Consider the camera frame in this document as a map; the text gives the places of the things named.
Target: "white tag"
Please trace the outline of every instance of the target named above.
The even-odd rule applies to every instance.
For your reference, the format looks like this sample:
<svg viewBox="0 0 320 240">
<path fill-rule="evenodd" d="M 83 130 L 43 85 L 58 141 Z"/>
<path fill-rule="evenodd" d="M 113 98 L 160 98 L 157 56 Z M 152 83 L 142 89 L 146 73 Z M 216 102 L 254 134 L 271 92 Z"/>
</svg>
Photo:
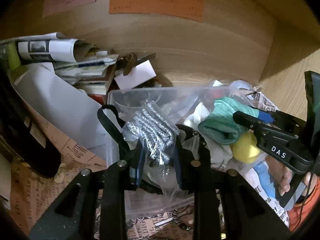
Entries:
<svg viewBox="0 0 320 240">
<path fill-rule="evenodd" d="M 134 88 L 156 76 L 149 60 L 134 67 L 126 76 L 120 74 L 115 81 L 121 90 Z"/>
<path fill-rule="evenodd" d="M 29 116 L 26 116 L 26 118 L 24 119 L 24 125 L 26 126 L 26 127 L 28 127 L 29 128 L 29 125 L 30 125 L 30 117 Z"/>
<path fill-rule="evenodd" d="M 30 134 L 45 148 L 46 138 L 34 123 L 31 125 Z"/>
</svg>

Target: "finger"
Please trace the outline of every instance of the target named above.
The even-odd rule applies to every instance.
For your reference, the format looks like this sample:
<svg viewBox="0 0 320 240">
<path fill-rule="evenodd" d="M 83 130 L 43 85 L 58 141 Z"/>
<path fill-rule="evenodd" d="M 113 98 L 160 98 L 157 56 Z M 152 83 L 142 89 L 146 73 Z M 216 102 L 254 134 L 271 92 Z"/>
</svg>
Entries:
<svg viewBox="0 0 320 240">
<path fill-rule="evenodd" d="M 309 185 L 309 182 L 310 182 L 310 178 L 311 178 L 311 172 L 307 172 L 307 174 L 304 176 L 302 182 L 307 186 L 304 191 L 302 192 L 302 196 L 306 196 L 307 195 L 307 190 L 308 190 L 308 185 Z M 312 177 L 312 180 L 311 180 L 311 185 L 310 185 L 310 190 L 308 192 L 308 194 L 310 194 L 315 186 L 316 186 L 316 183 L 317 183 L 317 176 L 315 174 L 313 174 L 313 177 Z"/>
<path fill-rule="evenodd" d="M 284 176 L 285 179 L 287 179 L 287 180 L 291 180 L 292 179 L 293 172 L 288 167 L 284 166 L 282 168 L 282 173 L 283 173 L 283 176 Z"/>
<path fill-rule="evenodd" d="M 281 186 L 278 187 L 278 190 L 279 190 L 280 196 L 282 197 L 285 193 L 285 190 L 281 188 Z"/>
<path fill-rule="evenodd" d="M 290 190 L 290 183 L 287 179 L 283 179 L 280 182 L 280 187 L 285 191 L 288 192 Z"/>
</svg>

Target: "black strap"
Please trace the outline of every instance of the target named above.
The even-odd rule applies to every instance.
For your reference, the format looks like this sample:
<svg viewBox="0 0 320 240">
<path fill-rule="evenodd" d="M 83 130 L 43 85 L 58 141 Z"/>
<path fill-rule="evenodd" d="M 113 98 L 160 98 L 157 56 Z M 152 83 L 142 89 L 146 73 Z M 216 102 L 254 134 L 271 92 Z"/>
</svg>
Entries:
<svg viewBox="0 0 320 240">
<path fill-rule="evenodd" d="M 119 151 L 127 152 L 130 150 L 128 143 L 123 139 L 122 133 L 118 128 L 111 122 L 111 120 L 104 114 L 103 109 L 110 109 L 116 116 L 117 122 L 121 127 L 124 126 L 125 121 L 119 118 L 118 111 L 115 106 L 105 105 L 98 110 L 98 119 L 102 124 L 103 128 L 106 129 L 108 134 L 116 141 L 119 145 Z"/>
</svg>

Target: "wooden panel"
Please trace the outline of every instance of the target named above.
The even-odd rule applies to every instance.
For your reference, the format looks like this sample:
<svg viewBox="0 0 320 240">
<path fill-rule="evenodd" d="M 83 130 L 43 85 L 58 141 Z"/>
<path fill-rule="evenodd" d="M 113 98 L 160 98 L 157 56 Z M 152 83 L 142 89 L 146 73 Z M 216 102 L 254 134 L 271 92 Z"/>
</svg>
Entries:
<svg viewBox="0 0 320 240">
<path fill-rule="evenodd" d="M 260 85 L 282 111 L 305 120 L 307 70 L 320 71 L 320 42 L 295 27 L 279 24 Z"/>
<path fill-rule="evenodd" d="M 320 41 L 320 26 L 304 0 L 256 0 L 278 19 L 304 30 Z"/>
<path fill-rule="evenodd" d="M 253 0 L 204 0 L 202 23 L 165 15 L 109 15 L 109 0 L 42 18 L 43 0 L 15 0 L 0 20 L 1 38 L 61 31 L 118 53 L 156 52 L 160 82 L 257 84 L 276 19 Z"/>
</svg>

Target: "yellow ball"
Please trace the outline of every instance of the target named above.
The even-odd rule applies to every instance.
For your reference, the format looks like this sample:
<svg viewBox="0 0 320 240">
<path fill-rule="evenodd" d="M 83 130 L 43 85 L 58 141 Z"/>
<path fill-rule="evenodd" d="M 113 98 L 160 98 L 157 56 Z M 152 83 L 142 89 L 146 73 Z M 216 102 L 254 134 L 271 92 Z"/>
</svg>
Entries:
<svg viewBox="0 0 320 240">
<path fill-rule="evenodd" d="M 230 147 L 235 159 L 244 163 L 253 163 L 260 153 L 260 149 L 256 145 L 256 137 L 248 131 L 243 133 L 239 140 L 231 144 Z"/>
</svg>

